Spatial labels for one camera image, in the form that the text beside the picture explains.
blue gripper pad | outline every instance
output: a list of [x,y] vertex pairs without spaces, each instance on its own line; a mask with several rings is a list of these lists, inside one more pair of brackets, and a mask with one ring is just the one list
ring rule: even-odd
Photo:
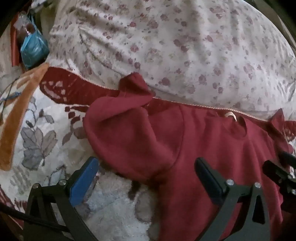
[[95,157],[89,157],[83,166],[75,171],[72,176],[78,174],[72,187],[70,188],[70,198],[69,201],[74,207],[81,204],[85,193],[87,192],[92,180],[96,176],[99,169],[99,161]]

metal screw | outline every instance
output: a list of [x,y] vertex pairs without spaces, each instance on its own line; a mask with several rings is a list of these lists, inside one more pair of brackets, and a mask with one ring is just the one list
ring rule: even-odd
[[39,185],[40,185],[39,183],[34,183],[32,188],[36,189],[37,187],[39,187]]
[[66,185],[66,183],[67,183],[66,179],[62,179],[62,180],[59,181],[59,185],[61,185],[61,186]]
[[229,186],[233,186],[234,181],[231,180],[231,179],[228,179],[228,180],[226,181],[226,183],[227,183]]
[[260,183],[255,183],[255,187],[260,188],[261,184]]

white floral fabric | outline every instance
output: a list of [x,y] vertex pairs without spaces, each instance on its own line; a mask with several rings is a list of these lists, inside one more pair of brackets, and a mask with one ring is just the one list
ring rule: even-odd
[[156,96],[292,118],[295,56],[243,0],[78,0],[55,21],[47,61],[117,88],[139,72]]

maroon sweatshirt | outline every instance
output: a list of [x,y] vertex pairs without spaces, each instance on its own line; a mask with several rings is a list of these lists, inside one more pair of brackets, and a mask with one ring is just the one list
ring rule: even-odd
[[[119,90],[118,97],[93,102],[83,126],[96,154],[115,171],[158,187],[159,241],[194,241],[218,210],[195,174],[197,157],[237,184],[261,183],[272,240],[278,236],[282,196],[262,165],[277,162],[278,151],[289,151],[281,110],[269,122],[236,112],[235,121],[224,116],[225,110],[153,99],[138,73],[121,79]],[[223,237],[230,234],[238,211]]]

blue plastic bag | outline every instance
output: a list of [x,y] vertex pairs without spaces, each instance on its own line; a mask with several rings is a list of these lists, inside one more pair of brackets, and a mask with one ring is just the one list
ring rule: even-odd
[[37,65],[42,59],[49,54],[49,48],[46,39],[37,29],[33,18],[30,19],[35,28],[35,33],[29,34],[21,46],[20,53],[22,62],[27,69]]

